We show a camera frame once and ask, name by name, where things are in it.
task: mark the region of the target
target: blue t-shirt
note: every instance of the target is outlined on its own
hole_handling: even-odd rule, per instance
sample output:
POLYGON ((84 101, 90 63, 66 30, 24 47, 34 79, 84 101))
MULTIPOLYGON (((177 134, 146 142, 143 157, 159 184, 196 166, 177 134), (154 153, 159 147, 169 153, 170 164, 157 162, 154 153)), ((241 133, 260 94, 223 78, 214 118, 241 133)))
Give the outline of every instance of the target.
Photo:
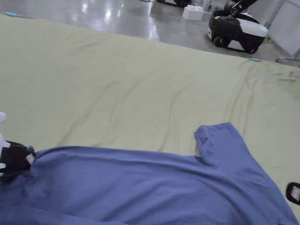
POLYGON ((298 224, 230 124, 201 126, 200 157, 59 147, 0 185, 0 224, 298 224))

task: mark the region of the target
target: white panel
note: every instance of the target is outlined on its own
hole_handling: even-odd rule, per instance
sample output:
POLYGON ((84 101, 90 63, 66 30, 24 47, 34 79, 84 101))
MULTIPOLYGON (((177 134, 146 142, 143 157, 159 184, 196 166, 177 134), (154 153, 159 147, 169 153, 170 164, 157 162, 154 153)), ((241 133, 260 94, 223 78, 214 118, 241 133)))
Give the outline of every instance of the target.
POLYGON ((176 3, 173 0, 165 0, 165 2, 176 5, 176 3))
POLYGON ((284 50, 294 55, 300 48, 300 8, 286 1, 270 27, 269 35, 284 50))
POLYGON ((254 23, 244 19, 237 19, 240 22, 241 29, 246 34, 251 34, 259 37, 266 37, 268 29, 263 25, 254 23))
POLYGON ((238 50, 244 50, 243 47, 241 46, 241 44, 236 41, 236 40, 232 40, 229 45, 228 48, 233 48, 233 49, 238 49, 238 50))
POLYGON ((280 0, 259 0, 250 7, 249 12, 260 24, 265 25, 271 18, 279 1, 280 0))
POLYGON ((208 27, 208 32, 207 32, 208 36, 210 39, 212 39, 212 30, 208 27))

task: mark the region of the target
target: white styrofoam block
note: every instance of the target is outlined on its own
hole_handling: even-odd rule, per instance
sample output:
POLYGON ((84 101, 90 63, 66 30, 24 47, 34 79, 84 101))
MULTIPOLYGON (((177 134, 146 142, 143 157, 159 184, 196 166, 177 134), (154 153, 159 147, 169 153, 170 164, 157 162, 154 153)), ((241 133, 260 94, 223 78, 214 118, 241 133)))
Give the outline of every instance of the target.
POLYGON ((184 8, 182 17, 186 20, 202 20, 204 11, 202 7, 187 6, 184 8))

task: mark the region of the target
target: gray concrete floor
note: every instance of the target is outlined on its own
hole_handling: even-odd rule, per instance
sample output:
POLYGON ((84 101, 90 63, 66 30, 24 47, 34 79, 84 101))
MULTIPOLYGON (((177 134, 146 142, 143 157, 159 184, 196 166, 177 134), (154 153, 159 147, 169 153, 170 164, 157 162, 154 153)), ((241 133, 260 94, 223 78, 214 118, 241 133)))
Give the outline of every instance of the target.
POLYGON ((269 42, 253 55, 217 48, 207 37, 208 22, 186 21, 183 9, 158 2, 0 0, 0 10, 226 55, 275 61, 284 54, 269 42))

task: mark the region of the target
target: t-shirt sleeve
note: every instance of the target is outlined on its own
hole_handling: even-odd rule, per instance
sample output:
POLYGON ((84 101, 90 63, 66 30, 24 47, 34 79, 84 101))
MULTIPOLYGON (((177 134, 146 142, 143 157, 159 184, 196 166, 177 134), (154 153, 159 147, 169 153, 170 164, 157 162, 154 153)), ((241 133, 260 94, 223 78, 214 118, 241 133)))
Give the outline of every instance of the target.
POLYGON ((202 164, 253 181, 269 179, 231 123, 201 126, 195 132, 195 138, 200 155, 198 160, 202 164))

